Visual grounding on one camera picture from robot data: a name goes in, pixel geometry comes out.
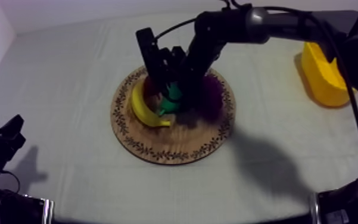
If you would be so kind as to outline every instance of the banana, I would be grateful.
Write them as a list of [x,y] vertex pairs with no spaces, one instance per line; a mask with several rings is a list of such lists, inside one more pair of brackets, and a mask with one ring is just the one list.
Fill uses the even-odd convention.
[[150,127],[170,126],[170,120],[163,120],[152,112],[144,102],[144,79],[139,81],[132,91],[132,108],[136,117],[145,125]]

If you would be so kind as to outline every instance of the black cable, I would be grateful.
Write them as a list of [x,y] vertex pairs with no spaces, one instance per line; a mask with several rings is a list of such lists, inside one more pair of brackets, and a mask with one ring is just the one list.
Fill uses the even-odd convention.
[[232,5],[234,5],[234,7],[241,8],[241,5],[237,3],[236,0],[230,0],[230,2],[232,3]]
[[327,40],[329,41],[329,44],[332,46],[332,49],[335,53],[335,56],[337,57],[337,65],[340,69],[341,74],[343,75],[345,86],[347,87],[347,92],[350,97],[351,107],[353,109],[354,118],[357,124],[358,129],[358,105],[357,101],[355,99],[354,91],[351,86],[350,78],[347,73],[347,69],[345,68],[345,63],[343,61],[343,58],[341,58],[340,52],[337,48],[337,45],[335,41],[333,40],[332,35],[328,32],[328,29],[320,22],[315,16],[313,16],[310,12],[300,11],[300,10],[294,10],[291,8],[285,8],[285,7],[264,7],[266,10],[274,10],[274,11],[285,11],[288,13],[293,13],[296,15],[302,15],[306,18],[310,19],[312,22],[314,22],[317,27],[320,29],[320,31],[325,35]]
[[171,32],[171,31],[173,31],[173,30],[175,30],[175,29],[177,29],[177,28],[179,28],[179,27],[182,27],[182,26],[187,25],[187,24],[189,24],[189,23],[193,23],[193,22],[195,21],[195,19],[196,19],[196,18],[192,18],[192,19],[190,19],[190,20],[186,20],[186,21],[184,21],[184,22],[181,22],[181,23],[179,23],[179,24],[177,24],[177,25],[172,26],[171,28],[169,28],[169,29],[163,31],[162,33],[160,33],[159,35],[157,35],[157,36],[154,38],[154,41],[156,42],[159,38],[161,38],[161,37],[164,36],[165,34]]
[[11,175],[11,176],[13,176],[15,178],[15,180],[17,182],[17,190],[16,190],[15,193],[19,193],[19,191],[20,191],[20,180],[19,180],[19,178],[15,174],[13,174],[12,172],[9,172],[9,171],[6,171],[6,170],[2,170],[2,171],[0,171],[0,173],[9,174],[9,175]]

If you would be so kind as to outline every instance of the wooden plate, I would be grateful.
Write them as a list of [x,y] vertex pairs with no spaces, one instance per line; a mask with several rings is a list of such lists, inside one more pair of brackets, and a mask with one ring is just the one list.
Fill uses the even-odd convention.
[[117,88],[111,105],[113,132],[130,153],[151,163],[186,164],[210,155],[229,137],[236,104],[232,89],[218,72],[211,69],[208,75],[217,78],[223,88],[221,116],[210,123],[192,113],[180,117],[171,114],[167,116],[171,127],[148,127],[132,111],[132,88],[147,75],[144,66],[128,75]]

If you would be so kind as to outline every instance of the floral border pattern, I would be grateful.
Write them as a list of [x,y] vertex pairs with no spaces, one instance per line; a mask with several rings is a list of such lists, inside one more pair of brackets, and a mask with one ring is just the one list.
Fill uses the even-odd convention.
[[[218,78],[211,71],[208,72],[209,75]],[[226,109],[225,117],[218,128],[218,134],[215,137],[212,137],[208,143],[202,145],[199,149],[194,150],[192,153],[172,153],[170,151],[157,151],[155,152],[152,147],[147,147],[143,143],[136,141],[133,137],[129,136],[129,128],[126,124],[126,118],[122,113],[122,109],[124,108],[124,102],[126,101],[127,91],[129,90],[129,86],[136,80],[138,80],[143,74],[147,74],[147,70],[145,67],[141,67],[136,72],[129,75],[124,80],[124,84],[121,85],[118,90],[118,96],[115,99],[115,108],[113,108],[112,116],[113,121],[118,126],[118,132],[124,136],[123,142],[127,144],[127,146],[134,148],[134,150],[140,155],[150,155],[155,160],[175,160],[179,159],[180,161],[189,160],[191,161],[198,160],[203,158],[205,155],[210,154],[215,151],[220,143],[229,137],[232,130],[232,124],[234,122],[234,102],[232,102],[231,93],[225,86],[225,81],[220,81],[223,93],[222,100],[223,106]]]

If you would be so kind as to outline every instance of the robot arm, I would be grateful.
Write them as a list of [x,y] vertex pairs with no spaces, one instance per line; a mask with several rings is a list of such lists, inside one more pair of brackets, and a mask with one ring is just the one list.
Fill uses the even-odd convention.
[[[195,36],[185,54],[176,46],[159,50],[152,30],[137,31],[148,74],[166,97],[165,86],[177,81],[183,100],[197,94],[201,78],[227,43],[266,43],[270,37],[316,42],[326,59],[335,54],[317,25],[296,13],[269,13],[269,8],[243,5],[235,10],[201,13],[195,19]],[[358,89],[358,12],[312,12],[333,36],[347,65],[351,84]]]

